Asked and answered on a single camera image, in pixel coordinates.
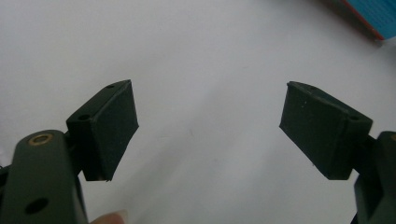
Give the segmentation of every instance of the white surface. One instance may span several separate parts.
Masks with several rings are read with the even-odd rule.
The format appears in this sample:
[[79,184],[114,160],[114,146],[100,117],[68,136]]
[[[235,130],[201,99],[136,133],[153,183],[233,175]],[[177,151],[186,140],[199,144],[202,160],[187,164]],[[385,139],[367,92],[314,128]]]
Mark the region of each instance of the white surface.
[[396,48],[316,0],[1,1],[0,162],[105,85],[131,79],[140,129],[90,218],[349,223],[354,174],[328,181],[278,128],[290,80],[395,130]]

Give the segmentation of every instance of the bolt hole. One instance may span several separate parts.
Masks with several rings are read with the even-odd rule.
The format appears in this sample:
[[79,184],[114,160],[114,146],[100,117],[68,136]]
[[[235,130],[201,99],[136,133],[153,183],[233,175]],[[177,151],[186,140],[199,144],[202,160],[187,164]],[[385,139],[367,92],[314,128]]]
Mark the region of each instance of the bolt hole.
[[89,116],[89,115],[81,115],[81,116],[79,116],[78,117],[78,119],[79,120],[86,120],[86,119],[89,119],[91,116]]
[[352,120],[359,120],[359,118],[356,117],[356,116],[351,116],[351,117],[349,117],[349,118],[352,119]]
[[42,135],[42,136],[38,136],[37,138],[33,139],[34,143],[42,143],[47,141],[47,139],[49,139],[49,137],[47,135]]
[[32,137],[29,140],[29,145],[31,146],[41,146],[48,143],[52,139],[53,135],[50,133],[43,133]]
[[48,204],[49,204],[49,200],[46,198],[37,199],[26,206],[25,213],[27,215],[38,213],[41,210],[43,210],[45,207],[47,207]]

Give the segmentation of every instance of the finger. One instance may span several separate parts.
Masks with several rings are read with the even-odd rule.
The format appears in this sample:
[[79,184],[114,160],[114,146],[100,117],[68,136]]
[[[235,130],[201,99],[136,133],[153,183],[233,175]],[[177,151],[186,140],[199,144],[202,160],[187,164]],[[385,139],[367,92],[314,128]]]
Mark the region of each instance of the finger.
[[128,214],[126,210],[103,215],[91,224],[127,224]]

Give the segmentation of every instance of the brass insert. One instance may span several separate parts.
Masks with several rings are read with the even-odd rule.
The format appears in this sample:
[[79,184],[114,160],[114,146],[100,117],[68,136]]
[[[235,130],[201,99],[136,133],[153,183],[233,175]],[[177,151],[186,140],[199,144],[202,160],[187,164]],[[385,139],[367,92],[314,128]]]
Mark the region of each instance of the brass insert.
[[52,139],[52,137],[53,137],[53,135],[50,133],[42,133],[42,134],[36,135],[29,140],[29,145],[37,147],[37,146],[47,144]]

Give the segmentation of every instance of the white background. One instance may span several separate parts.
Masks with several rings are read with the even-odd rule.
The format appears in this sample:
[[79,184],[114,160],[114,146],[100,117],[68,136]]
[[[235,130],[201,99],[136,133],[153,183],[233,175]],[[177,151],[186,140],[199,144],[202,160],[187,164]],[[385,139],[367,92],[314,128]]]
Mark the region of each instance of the white background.
[[0,2],[0,162],[24,136],[131,79],[140,128],[112,182],[81,176],[90,219],[134,224],[349,223],[329,181],[278,128],[288,81],[395,130],[396,48],[325,0]]

